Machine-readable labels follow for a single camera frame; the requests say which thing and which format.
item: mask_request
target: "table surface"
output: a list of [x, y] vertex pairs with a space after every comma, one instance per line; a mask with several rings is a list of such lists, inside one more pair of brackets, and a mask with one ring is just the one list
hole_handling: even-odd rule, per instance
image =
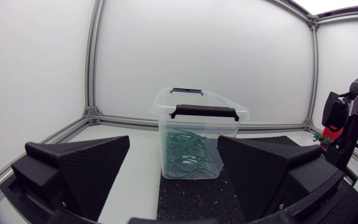
[[[70, 142], [128, 135], [131, 146], [112, 185], [99, 217], [100, 223], [127, 223], [132, 217], [156, 219], [160, 185], [161, 160], [158, 131], [90, 126]], [[288, 133], [238, 134], [237, 138], [288, 136], [300, 146], [316, 144], [306, 131]], [[358, 162], [348, 164], [358, 175]], [[354, 188], [358, 191], [358, 181]], [[1, 223], [25, 223], [6, 198], [0, 202]]]

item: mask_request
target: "clear plastic container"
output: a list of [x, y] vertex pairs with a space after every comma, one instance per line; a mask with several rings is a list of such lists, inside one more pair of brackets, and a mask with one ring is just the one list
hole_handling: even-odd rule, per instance
[[219, 135], [235, 137], [249, 111], [213, 92], [165, 88], [154, 99], [162, 175], [166, 179], [214, 179], [223, 162]]

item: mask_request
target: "white backdrop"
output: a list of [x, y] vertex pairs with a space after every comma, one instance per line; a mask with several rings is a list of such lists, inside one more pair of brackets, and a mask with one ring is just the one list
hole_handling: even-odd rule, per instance
[[308, 26], [268, 1], [107, 1], [96, 61], [104, 114], [152, 118], [161, 88], [213, 91], [252, 124], [302, 123], [310, 97]]
[[93, 0], [0, 0], [0, 169], [78, 119]]
[[346, 93], [358, 78], [358, 21], [323, 25], [317, 35], [319, 77], [313, 122], [323, 129], [321, 119], [329, 92]]

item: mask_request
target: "green cable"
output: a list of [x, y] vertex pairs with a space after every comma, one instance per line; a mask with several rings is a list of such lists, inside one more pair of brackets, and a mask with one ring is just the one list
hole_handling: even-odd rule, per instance
[[313, 137], [314, 137], [313, 141], [320, 141], [321, 140], [321, 143], [327, 144], [327, 145], [332, 143], [332, 140], [330, 138], [325, 138], [320, 133], [315, 133]]
[[[165, 176], [173, 179], [185, 179], [193, 177], [201, 170], [205, 170], [216, 177], [216, 174], [201, 164], [213, 163], [213, 161], [206, 159], [209, 156], [208, 148], [205, 146], [207, 138], [191, 131], [177, 128], [174, 128], [174, 130], [179, 132], [165, 133]], [[183, 163], [194, 165], [193, 167], [184, 167]], [[169, 165], [171, 169], [179, 171], [183, 175], [172, 174], [174, 171], [168, 171], [167, 169]]]

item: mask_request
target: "black lid handle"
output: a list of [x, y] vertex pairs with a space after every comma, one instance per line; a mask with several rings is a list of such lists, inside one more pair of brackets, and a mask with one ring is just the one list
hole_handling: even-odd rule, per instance
[[222, 106], [177, 105], [177, 109], [170, 115], [171, 119], [175, 119], [176, 115], [228, 117], [235, 121], [240, 119], [234, 108]]
[[185, 92], [185, 93], [199, 93], [201, 94], [201, 96], [204, 95], [202, 90], [194, 90], [194, 89], [185, 89], [185, 88], [172, 88], [172, 90], [170, 91], [170, 93], [174, 92], [174, 91], [178, 91], [178, 92]]

